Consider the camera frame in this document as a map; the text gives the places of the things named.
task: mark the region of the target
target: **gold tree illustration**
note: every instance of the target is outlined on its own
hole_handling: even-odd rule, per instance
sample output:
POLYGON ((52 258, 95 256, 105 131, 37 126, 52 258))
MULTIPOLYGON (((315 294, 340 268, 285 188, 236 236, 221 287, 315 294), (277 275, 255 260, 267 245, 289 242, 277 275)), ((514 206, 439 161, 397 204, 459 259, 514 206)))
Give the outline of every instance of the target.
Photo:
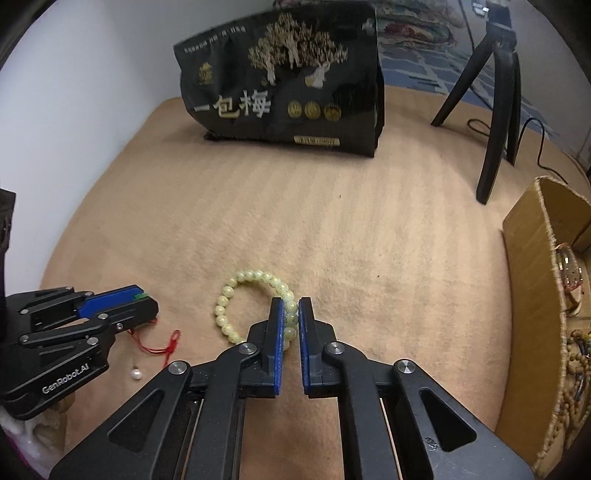
POLYGON ((259 38, 256 47, 248 49, 248 58, 254 68, 267 71, 267 80, 275 85, 275 65, 284 63, 287 60, 285 51, 273 38, 259 38))
POLYGON ((308 87, 322 88, 326 80, 326 72, 333 63, 343 63, 347 60, 349 50, 342 44, 331 40, 327 32, 316 32, 310 41, 302 43, 300 58, 306 65, 316 66, 316 71, 305 78, 308 87))
POLYGON ((289 56, 290 68, 301 67, 299 47, 302 42, 312 38, 312 29, 293 18, 290 13, 280 14, 276 22, 267 25, 266 38, 271 44, 285 47, 289 56))

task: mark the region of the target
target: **white wall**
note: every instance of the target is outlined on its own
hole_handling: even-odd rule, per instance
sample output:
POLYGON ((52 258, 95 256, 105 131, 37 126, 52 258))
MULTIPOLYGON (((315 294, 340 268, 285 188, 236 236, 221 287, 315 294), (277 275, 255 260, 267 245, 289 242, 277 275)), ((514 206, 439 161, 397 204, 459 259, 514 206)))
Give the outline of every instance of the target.
POLYGON ((17 193, 7 292, 34 290, 72 214, 163 100, 172 46, 271 0, 58 0, 0 70, 0 185, 17 193))
MULTIPOLYGON (((485 21, 474 13, 472 0, 462 2, 478 44, 485 35, 485 21)), ((567 153, 574 155, 591 127, 591 85, 562 37, 542 13, 527 0, 511 0, 508 4, 517 34, 522 93, 564 139, 570 147, 567 153)), ((466 29, 454 30, 454 36, 459 48, 471 53, 466 29)))

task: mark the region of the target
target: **metal pivot cap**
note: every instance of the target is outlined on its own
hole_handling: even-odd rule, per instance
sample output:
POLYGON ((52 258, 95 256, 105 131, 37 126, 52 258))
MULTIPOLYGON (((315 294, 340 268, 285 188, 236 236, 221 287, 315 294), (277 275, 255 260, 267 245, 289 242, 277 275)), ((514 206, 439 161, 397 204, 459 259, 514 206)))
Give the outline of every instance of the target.
POLYGON ((345 351, 345 346, 340 342, 330 342, 326 344, 326 351, 334 355, 340 355, 345 351))
POLYGON ((252 355, 254 352, 256 352, 256 345, 250 342, 241 343, 238 347, 238 351, 242 355, 252 355))
POLYGON ((399 360, 396 363, 396 368, 398 368, 398 371, 402 372, 403 374, 413 373, 416 367, 417 366, 414 364, 412 360, 399 360))
POLYGON ((173 375, 181 375, 187 371, 187 364, 181 360, 176 360, 168 366, 168 371, 173 375))

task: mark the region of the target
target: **beige carpet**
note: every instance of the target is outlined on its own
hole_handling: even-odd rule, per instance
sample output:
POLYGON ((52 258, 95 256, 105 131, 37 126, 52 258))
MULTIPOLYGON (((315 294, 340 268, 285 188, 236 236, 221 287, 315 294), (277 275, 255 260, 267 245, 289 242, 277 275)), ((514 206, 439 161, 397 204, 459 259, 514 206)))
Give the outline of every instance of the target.
MULTIPOLYGON (((317 317, 368 357, 415 359, 494 428, 509 363, 511 299, 501 222, 534 177, 539 136, 527 131, 517 166, 503 162, 487 206, 475 199, 485 139, 461 103, 429 126, 442 96, 389 87, 374 159, 247 142, 209 143, 182 101, 164 102, 90 191, 47 268, 44 287, 102 291, 137 283, 160 303, 143 340, 182 337, 176 359, 228 347, 212 316, 224 279, 272 271, 317 317)), ((591 190, 547 142, 543 163, 579 193, 591 190)), ((239 288, 229 308, 241 332, 266 318, 269 292, 239 288)), ((120 335, 110 370, 77 393, 74 446, 162 368, 120 335), (144 379, 129 371, 137 364, 144 379)), ((297 345, 277 400, 248 403, 244 479, 342 478, 335 400, 308 400, 297 345)))

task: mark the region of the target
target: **black tripod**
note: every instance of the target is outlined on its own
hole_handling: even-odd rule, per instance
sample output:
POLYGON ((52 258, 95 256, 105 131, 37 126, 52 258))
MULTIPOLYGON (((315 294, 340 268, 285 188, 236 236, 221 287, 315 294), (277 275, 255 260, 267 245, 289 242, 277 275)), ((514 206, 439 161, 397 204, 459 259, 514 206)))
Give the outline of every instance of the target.
POLYGON ((492 55, 495 57, 495 103, 492 111, 491 134, 486 146, 486 155, 478 187, 476 200, 486 205, 495 183, 501 164, 505 139, 507 139, 507 161, 515 165, 519 118, 521 114, 521 73, 519 59, 515 52, 517 37, 511 28, 509 8, 492 1, 486 23, 486 35, 474 49, 466 68, 458 78, 445 103, 431 122, 439 127, 462 99, 472 82, 478 77, 492 55))

